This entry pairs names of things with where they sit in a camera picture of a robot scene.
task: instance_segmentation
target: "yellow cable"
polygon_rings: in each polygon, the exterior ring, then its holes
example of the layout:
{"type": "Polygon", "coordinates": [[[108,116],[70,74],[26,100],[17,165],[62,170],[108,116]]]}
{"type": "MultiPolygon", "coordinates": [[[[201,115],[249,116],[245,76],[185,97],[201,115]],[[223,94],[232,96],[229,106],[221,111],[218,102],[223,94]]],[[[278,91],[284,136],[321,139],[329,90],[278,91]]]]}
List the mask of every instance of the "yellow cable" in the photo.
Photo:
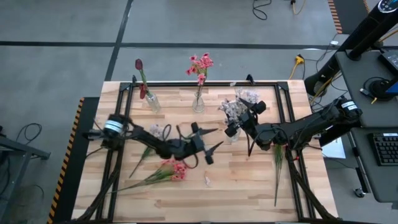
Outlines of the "yellow cable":
{"type": "Polygon", "coordinates": [[[321,86],[321,88],[317,91],[317,93],[315,94],[315,96],[313,96],[313,98],[312,98],[310,104],[312,104],[312,103],[315,101],[315,99],[319,96],[319,94],[321,94],[321,92],[323,91],[323,89],[326,88],[326,86],[332,81],[333,78],[330,78],[327,82],[325,82],[325,84],[323,84],[323,85],[321,86]]]}
{"type": "Polygon", "coordinates": [[[303,5],[301,6],[301,9],[299,10],[298,13],[296,13],[296,6],[295,6],[295,3],[293,3],[293,14],[295,14],[296,16],[299,15],[300,12],[303,10],[306,1],[307,0],[304,0],[303,5]]]}
{"type": "Polygon", "coordinates": [[[295,64],[294,67],[293,67],[292,73],[290,74],[289,80],[291,80],[291,79],[293,78],[294,71],[296,71],[296,68],[297,68],[298,65],[299,65],[299,64],[296,62],[296,64],[295,64]]]}
{"type": "Polygon", "coordinates": [[[395,30],[395,31],[393,31],[393,32],[391,32],[391,33],[389,33],[389,34],[387,34],[386,37],[381,38],[381,39],[379,40],[379,42],[383,42],[384,40],[386,40],[386,39],[389,38],[390,36],[396,34],[397,32],[398,32],[398,30],[395,30]]]}

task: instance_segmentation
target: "wooden table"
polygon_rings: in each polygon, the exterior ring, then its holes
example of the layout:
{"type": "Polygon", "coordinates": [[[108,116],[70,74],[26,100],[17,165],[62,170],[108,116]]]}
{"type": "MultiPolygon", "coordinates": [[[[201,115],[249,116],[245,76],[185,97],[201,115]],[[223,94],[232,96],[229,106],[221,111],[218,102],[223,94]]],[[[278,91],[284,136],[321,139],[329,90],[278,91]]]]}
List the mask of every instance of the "wooden table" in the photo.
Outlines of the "wooden table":
{"type": "MultiPolygon", "coordinates": [[[[256,90],[260,99],[266,102],[267,109],[259,115],[259,123],[278,123],[279,114],[273,87],[243,87],[256,90]]],[[[114,113],[119,82],[106,82],[99,100],[96,120],[103,126],[109,114],[114,113]]],[[[290,95],[296,119],[311,113],[303,81],[289,81],[290,95]]],[[[286,161],[282,168],[277,206],[274,206],[275,164],[273,149],[262,151],[257,146],[248,158],[246,135],[241,132],[238,142],[230,143],[223,132],[225,115],[217,110],[220,102],[234,99],[232,87],[205,87],[203,99],[205,112],[197,114],[192,110],[192,101],[196,88],[193,87],[157,87],[151,88],[159,99],[162,109],[154,114],[145,100],[139,98],[139,90],[133,93],[131,118],[149,129],[152,124],[173,126],[170,138],[177,137],[175,125],[181,127],[183,134],[191,133],[190,123],[196,121],[202,128],[218,128],[212,134],[204,136],[208,147],[224,140],[215,151],[214,164],[207,165],[203,153],[199,153],[199,166],[189,170],[186,180],[164,182],[138,187],[118,193],[114,222],[273,222],[297,221],[292,195],[292,185],[286,161]],[[210,186],[205,183],[210,179],[210,186]]],[[[101,141],[90,143],[88,153],[100,147],[101,141]]],[[[311,145],[319,146],[313,140],[311,145]]],[[[159,166],[161,159],[151,156],[139,166],[136,173],[129,175],[139,161],[145,145],[127,141],[119,189],[135,184],[151,175],[159,166]]],[[[318,149],[306,148],[305,164],[310,187],[319,201],[332,214],[337,216],[335,202],[330,188],[328,175],[318,149]]],[[[101,187],[106,150],[99,151],[85,162],[73,218],[79,217],[93,201],[101,187]]],[[[193,157],[187,163],[193,163],[193,157]]],[[[305,216],[308,216],[305,196],[300,189],[305,216]]],[[[105,200],[108,210],[109,198],[105,200]]]]}

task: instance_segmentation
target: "clear glass vase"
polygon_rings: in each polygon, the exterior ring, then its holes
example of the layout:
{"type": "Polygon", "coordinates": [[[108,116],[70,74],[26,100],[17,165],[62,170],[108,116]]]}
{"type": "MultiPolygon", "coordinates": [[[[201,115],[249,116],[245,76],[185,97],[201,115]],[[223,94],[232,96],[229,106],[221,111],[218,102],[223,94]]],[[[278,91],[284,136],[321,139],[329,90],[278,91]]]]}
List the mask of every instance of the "clear glass vase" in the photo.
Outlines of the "clear glass vase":
{"type": "Polygon", "coordinates": [[[239,140],[239,135],[241,135],[241,128],[238,128],[236,130],[236,134],[234,136],[228,137],[229,142],[232,143],[232,142],[238,141],[239,140]]]}
{"type": "Polygon", "coordinates": [[[195,99],[193,99],[192,102],[192,109],[196,113],[201,113],[205,110],[205,102],[203,102],[203,99],[201,98],[201,93],[199,91],[195,93],[195,99]]]}
{"type": "Polygon", "coordinates": [[[160,104],[155,93],[148,93],[145,95],[145,98],[153,112],[157,113],[160,111],[160,104]]]}

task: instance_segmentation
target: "concrete floor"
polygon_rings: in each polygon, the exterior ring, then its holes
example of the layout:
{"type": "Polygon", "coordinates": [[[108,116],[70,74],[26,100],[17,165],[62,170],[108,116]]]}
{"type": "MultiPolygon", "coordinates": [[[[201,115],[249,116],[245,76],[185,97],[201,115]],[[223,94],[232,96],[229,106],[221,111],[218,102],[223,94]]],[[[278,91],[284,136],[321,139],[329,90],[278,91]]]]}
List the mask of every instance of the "concrete floor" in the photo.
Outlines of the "concrete floor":
{"type": "MultiPolygon", "coordinates": [[[[375,2],[369,0],[369,7],[375,2]]],[[[0,0],[0,21],[5,21],[0,23],[0,41],[115,42],[126,3],[0,0]]],[[[251,4],[248,0],[135,0],[123,42],[281,44],[284,49],[121,48],[112,80],[137,75],[134,60],[138,57],[150,80],[191,80],[184,74],[188,56],[204,52],[210,52],[215,61],[211,80],[239,80],[248,73],[257,80],[287,79],[297,54],[317,59],[323,53],[290,49],[289,45],[327,45],[335,34],[327,0],[308,0],[297,17],[289,2],[274,0],[264,8],[267,21],[252,15],[251,4]]],[[[336,39],[345,38],[338,35],[336,39]]],[[[398,43],[398,39],[389,41],[389,45],[398,43]]],[[[28,194],[20,198],[28,206],[15,208],[18,216],[12,218],[13,223],[47,221],[78,100],[100,95],[112,51],[111,47],[0,47],[0,124],[11,139],[25,124],[42,124],[42,134],[32,146],[52,153],[48,161],[29,164],[22,184],[28,194]],[[32,184],[43,187],[43,200],[32,184]]],[[[307,61],[306,77],[315,72],[315,62],[307,61]]],[[[294,78],[300,79],[302,73],[300,66],[294,78]]],[[[335,86],[346,88],[342,78],[335,86]]],[[[329,88],[322,104],[341,94],[329,88]]],[[[352,155],[347,156],[343,162],[354,167],[352,155]]],[[[359,187],[354,170],[342,169],[335,161],[326,161],[326,167],[341,218],[377,223],[398,220],[398,211],[392,211],[391,204],[377,203],[371,194],[365,198],[352,194],[351,189],[359,187]]]]}

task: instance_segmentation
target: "black keyboard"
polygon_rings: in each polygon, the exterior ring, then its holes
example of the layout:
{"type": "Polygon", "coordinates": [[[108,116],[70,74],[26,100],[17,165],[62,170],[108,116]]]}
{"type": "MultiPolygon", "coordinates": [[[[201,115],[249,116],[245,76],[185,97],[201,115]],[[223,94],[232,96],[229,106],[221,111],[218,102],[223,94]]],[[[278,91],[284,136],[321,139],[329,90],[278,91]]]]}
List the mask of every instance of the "black keyboard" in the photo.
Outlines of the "black keyboard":
{"type": "Polygon", "coordinates": [[[379,166],[398,166],[398,133],[369,134],[379,166]]]}

